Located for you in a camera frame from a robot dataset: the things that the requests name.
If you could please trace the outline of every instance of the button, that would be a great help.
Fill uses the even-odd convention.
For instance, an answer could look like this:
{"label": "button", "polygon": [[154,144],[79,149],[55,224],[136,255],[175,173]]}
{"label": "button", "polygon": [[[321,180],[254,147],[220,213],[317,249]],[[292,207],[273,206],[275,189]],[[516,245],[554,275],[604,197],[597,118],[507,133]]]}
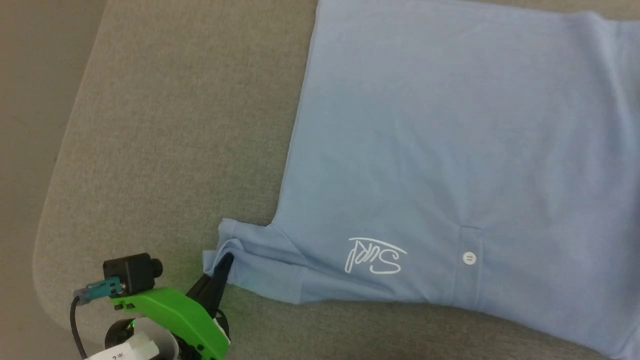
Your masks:
{"label": "button", "polygon": [[462,255],[462,261],[464,261],[465,264],[467,265],[475,264],[476,260],[477,260],[476,255],[471,251],[468,251],[464,253],[464,255]]}

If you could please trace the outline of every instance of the black cable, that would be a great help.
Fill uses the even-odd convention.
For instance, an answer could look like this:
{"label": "black cable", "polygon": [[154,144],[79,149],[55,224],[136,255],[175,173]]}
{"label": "black cable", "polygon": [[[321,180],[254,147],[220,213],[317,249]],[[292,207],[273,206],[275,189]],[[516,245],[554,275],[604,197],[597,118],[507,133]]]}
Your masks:
{"label": "black cable", "polygon": [[71,333],[74,335],[74,340],[76,341],[76,346],[78,347],[80,356],[83,359],[86,359],[88,356],[84,351],[84,346],[82,346],[82,340],[80,340],[80,334],[78,334],[78,326],[76,325],[76,307],[79,301],[80,301],[80,297],[74,297],[74,300],[71,302],[71,312],[69,313],[69,321],[71,322]]}

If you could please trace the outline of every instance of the polo shirt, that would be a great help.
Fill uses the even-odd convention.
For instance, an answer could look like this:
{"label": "polo shirt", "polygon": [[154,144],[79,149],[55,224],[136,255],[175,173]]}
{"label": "polo shirt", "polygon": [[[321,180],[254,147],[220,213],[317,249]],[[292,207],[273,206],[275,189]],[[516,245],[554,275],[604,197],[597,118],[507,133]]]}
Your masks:
{"label": "polo shirt", "polygon": [[428,302],[640,359],[640,22],[320,0],[278,209],[212,274]]}

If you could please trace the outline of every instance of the gray fabric surface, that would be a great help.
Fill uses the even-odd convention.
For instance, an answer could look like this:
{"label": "gray fabric surface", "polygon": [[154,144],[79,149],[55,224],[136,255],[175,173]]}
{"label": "gray fabric surface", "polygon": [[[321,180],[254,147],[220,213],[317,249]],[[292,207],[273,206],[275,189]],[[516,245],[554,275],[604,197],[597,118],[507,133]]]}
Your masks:
{"label": "gray fabric surface", "polygon": [[[640,15],[633,1],[502,1]],[[45,310],[67,326],[74,288],[104,259],[147,251],[161,286],[188,289],[222,216],[275,212],[313,0],[112,1],[81,84],[40,222],[33,271]],[[444,307],[290,306],[229,288],[229,359],[599,359],[503,320]],[[82,307],[101,341],[121,316]]]}
{"label": "gray fabric surface", "polygon": [[[106,1],[0,0],[0,359],[75,359],[33,288],[36,230]],[[33,346],[33,339],[38,346]]]}

